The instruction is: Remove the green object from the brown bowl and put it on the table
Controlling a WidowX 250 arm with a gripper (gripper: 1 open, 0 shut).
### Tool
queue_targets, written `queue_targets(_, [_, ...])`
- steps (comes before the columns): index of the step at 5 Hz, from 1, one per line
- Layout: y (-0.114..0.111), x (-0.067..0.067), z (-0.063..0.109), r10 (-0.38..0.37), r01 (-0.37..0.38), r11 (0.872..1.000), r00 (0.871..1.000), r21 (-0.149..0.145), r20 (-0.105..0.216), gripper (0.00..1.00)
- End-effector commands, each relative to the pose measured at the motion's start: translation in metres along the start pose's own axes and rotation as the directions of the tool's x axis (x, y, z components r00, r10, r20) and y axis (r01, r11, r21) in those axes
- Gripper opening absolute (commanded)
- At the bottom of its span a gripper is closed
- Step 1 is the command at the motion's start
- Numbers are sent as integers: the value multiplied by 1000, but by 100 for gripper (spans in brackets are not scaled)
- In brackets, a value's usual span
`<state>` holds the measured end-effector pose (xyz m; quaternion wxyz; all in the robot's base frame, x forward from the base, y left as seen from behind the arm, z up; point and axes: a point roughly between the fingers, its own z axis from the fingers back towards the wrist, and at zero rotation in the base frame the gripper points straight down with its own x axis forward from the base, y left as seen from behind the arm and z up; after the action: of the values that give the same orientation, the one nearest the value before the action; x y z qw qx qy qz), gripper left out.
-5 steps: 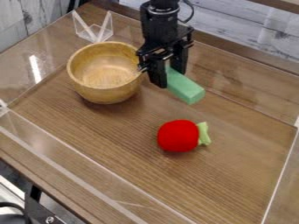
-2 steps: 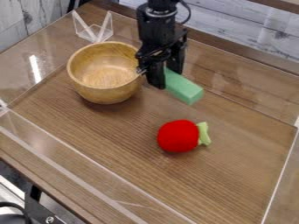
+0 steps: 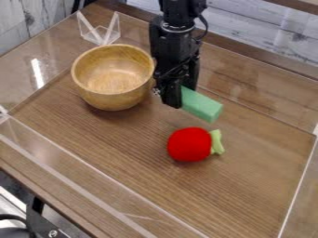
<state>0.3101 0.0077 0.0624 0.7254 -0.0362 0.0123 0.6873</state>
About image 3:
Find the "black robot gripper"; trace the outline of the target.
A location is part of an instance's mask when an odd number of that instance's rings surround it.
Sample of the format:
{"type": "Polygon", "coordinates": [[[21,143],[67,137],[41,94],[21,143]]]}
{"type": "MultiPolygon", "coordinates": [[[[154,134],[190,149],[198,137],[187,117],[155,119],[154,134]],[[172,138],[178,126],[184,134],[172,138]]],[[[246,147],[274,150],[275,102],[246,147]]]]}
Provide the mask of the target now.
{"type": "Polygon", "coordinates": [[[207,32],[195,36],[195,19],[207,21],[206,0],[158,0],[162,15],[150,21],[150,53],[156,60],[154,78],[167,106],[183,106],[182,85],[196,89],[200,69],[200,46],[207,32]]]}

